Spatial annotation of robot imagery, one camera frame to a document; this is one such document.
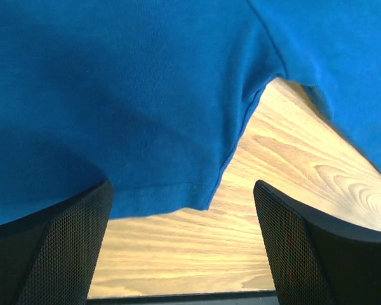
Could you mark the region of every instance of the sleeve seam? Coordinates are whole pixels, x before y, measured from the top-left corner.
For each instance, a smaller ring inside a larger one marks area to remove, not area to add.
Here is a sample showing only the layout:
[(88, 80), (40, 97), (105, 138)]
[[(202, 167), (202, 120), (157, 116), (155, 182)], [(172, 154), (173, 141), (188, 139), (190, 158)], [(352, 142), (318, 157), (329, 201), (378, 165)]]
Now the sleeve seam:
[(261, 14), (257, 11), (257, 9), (254, 7), (254, 5), (251, 4), (251, 0), (246, 0), (247, 3), (248, 3), (248, 6), (251, 8), (251, 10), (254, 12), (254, 15), (257, 17), (258, 21), (261, 23), (261, 26), (263, 27), (265, 33), (267, 34), (272, 46), (274, 47), (278, 57), (279, 57), (279, 60), (281, 61), (282, 65), (283, 65), (283, 69), (284, 69), (284, 73), (285, 73), (285, 78), (286, 79), (289, 79), (288, 77), (288, 70), (286, 68), (286, 62), (282, 56), (282, 53), (281, 53), (281, 50), (278, 48), (278, 46), (276, 45), (274, 39), (272, 38), (272, 35), (271, 35), (271, 32), (269, 31), (267, 25), (265, 24), (265, 22), (262, 20), (262, 17), (261, 17)]

